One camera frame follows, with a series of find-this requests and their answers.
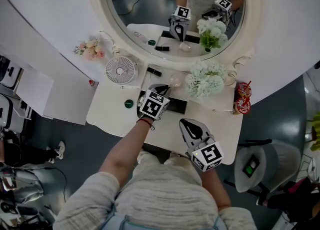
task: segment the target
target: gray floor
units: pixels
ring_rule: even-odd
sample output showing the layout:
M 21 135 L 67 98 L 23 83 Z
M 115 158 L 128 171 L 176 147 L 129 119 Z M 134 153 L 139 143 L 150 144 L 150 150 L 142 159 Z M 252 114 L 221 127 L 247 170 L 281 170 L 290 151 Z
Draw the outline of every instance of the gray floor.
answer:
M 129 24 L 155 24 L 169 26 L 168 18 L 176 8 L 176 0 L 112 0 L 113 6 L 120 19 L 127 26 Z M 235 15 L 235 26 L 229 24 L 226 32 L 228 38 L 235 33 L 242 19 L 242 13 Z
M 253 105 L 250 114 L 245 115 L 240 140 L 274 138 L 288 142 L 302 150 L 305 137 L 306 97 L 303 78 L 299 77 L 281 90 Z M 119 137 L 109 135 L 95 126 L 76 125 L 60 120 L 49 120 L 36 115 L 31 143 L 36 147 L 54 148 L 60 140 L 66 143 L 64 160 L 53 166 L 67 176 L 66 196 L 74 193 L 90 175 L 97 172 L 105 156 L 119 141 Z M 156 152 L 152 146 L 147 149 Z M 161 153 L 162 161 L 168 156 Z M 221 165 L 217 168 L 220 178 L 232 180 L 233 166 Z M 44 183 L 46 196 L 41 202 L 58 212 L 63 205 L 62 190 L 64 178 L 55 170 L 40 170 L 36 174 Z M 247 193 L 237 193 L 235 188 L 226 186 L 233 206 L 251 211 L 259 230 L 269 230 L 280 216 L 277 210 L 256 206 L 256 197 Z

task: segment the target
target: round mirror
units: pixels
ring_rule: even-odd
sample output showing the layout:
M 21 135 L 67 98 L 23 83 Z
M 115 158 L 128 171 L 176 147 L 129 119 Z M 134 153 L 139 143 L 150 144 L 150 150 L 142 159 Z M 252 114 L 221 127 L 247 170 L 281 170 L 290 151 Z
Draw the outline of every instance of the round mirror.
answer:
M 115 21 L 136 44 L 178 62 L 221 53 L 237 36 L 245 14 L 245 0 L 107 1 Z

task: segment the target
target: gray chair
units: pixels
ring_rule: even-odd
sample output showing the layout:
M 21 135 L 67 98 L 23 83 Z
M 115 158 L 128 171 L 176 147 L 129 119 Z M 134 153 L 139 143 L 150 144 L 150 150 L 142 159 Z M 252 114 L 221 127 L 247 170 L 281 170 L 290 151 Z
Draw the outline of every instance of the gray chair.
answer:
M 238 192 L 248 192 L 256 196 L 260 196 L 259 192 L 250 190 L 255 186 L 260 186 L 263 192 L 272 192 L 276 190 L 281 184 L 292 178 L 299 170 L 301 162 L 301 154 L 296 147 L 286 144 L 280 140 L 254 140 L 254 143 L 241 144 L 246 146 L 242 148 L 235 157 L 234 164 L 234 178 L 235 183 L 227 180 L 224 182 L 234 186 Z M 261 183 L 267 168 L 267 160 L 264 151 L 264 146 L 270 145 L 277 155 L 277 167 L 273 177 L 265 185 Z M 251 156 L 254 155 L 260 164 L 256 168 L 251 177 L 248 177 L 243 168 L 249 161 Z

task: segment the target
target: green lid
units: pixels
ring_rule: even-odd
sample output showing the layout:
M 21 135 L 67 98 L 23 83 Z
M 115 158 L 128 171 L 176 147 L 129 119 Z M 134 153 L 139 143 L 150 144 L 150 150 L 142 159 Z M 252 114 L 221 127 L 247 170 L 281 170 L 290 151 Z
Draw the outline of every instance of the green lid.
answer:
M 148 41 L 148 44 L 149 44 L 150 46 L 154 46 L 154 45 L 156 44 L 156 41 L 155 41 L 155 40 L 149 40 L 149 41 Z
M 124 106 L 128 109 L 132 108 L 133 105 L 134 105 L 134 102 L 131 99 L 128 99 L 124 102 Z

